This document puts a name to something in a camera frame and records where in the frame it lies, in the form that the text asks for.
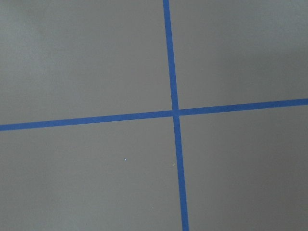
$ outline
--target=floor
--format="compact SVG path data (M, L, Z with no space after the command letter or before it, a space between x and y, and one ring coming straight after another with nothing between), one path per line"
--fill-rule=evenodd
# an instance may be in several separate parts
M308 2L3 0L0 28L0 230L308 229Z

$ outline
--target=blue stripe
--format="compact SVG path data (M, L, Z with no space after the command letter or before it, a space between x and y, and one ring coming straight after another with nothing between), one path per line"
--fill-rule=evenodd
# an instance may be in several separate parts
M271 101L263 103L245 103L245 104L226 105L226 106L181 109L180 115L187 116L187 115L197 115L197 114L234 112L234 111L256 110L256 109L276 108L276 107L301 106L301 105L308 105L308 99L282 100L282 101Z
M185 176L184 176L184 161L183 161L182 140L181 140L181 130L180 130L178 90L177 90L177 80L176 80L175 63L174 63L169 1L163 0L163 6L164 6L164 17L165 17L172 112L173 112L175 149L176 149L176 156L177 156L182 230L189 231L187 202L186 202L186 189L185 189Z
M135 119L171 117L171 116L172 116L172 111L159 111L159 112L144 112L144 113L134 113L134 114L113 115L113 116L108 115L108 116L76 118L76 119L62 119L62 120L29 122L21 124L0 125L0 131L59 127L59 126L78 125L78 124L93 124L93 123L104 123L104 122L135 120Z

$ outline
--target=vertical blue line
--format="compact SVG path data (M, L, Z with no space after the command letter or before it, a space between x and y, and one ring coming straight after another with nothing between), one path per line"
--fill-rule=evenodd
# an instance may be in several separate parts
M177 80L176 80L175 63L174 63L169 0L163 0L163 5L164 5L170 88L171 88L175 149L177 156L182 230L189 231L186 189L185 189L184 161L183 161L182 139L181 139L181 129L180 129L180 111L179 111Z

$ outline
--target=blue tape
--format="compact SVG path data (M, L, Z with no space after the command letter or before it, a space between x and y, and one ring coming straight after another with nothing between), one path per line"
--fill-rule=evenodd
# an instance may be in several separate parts
M185 176L184 176L184 161L183 161L182 139L180 130L180 111L179 111L177 79L176 79L175 63L174 63L169 0L163 0L163 6L164 6L164 17L165 17L165 30L166 30L167 54L168 54L168 65L169 65L175 149L176 149L177 168L178 168L182 230L189 231Z
M59 126L78 125L78 124L93 124L93 123L104 123L104 122L135 120L135 119L171 117L171 116L172 116L172 111L144 112L144 113L134 113L134 114L113 115L113 116L106 115L98 117L40 121L40 122L29 122L21 124L6 124L6 125L0 125L0 131L59 127Z
M226 105L226 106L181 109L180 115L188 116L188 115L197 115L197 114L246 111L246 110L277 108L277 107L291 107L291 106L301 106L301 105L308 105L308 99L282 100L282 101L271 101L271 102L263 102L263 103L245 103L245 104Z

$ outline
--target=gray surface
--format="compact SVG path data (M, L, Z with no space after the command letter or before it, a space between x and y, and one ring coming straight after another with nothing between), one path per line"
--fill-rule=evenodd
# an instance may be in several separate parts
M181 230L171 118L1 132L0 156L0 230Z
M0 124L169 110L160 0L2 0Z
M308 97L308 1L170 0L180 108Z
M184 116L191 231L308 230L308 107Z

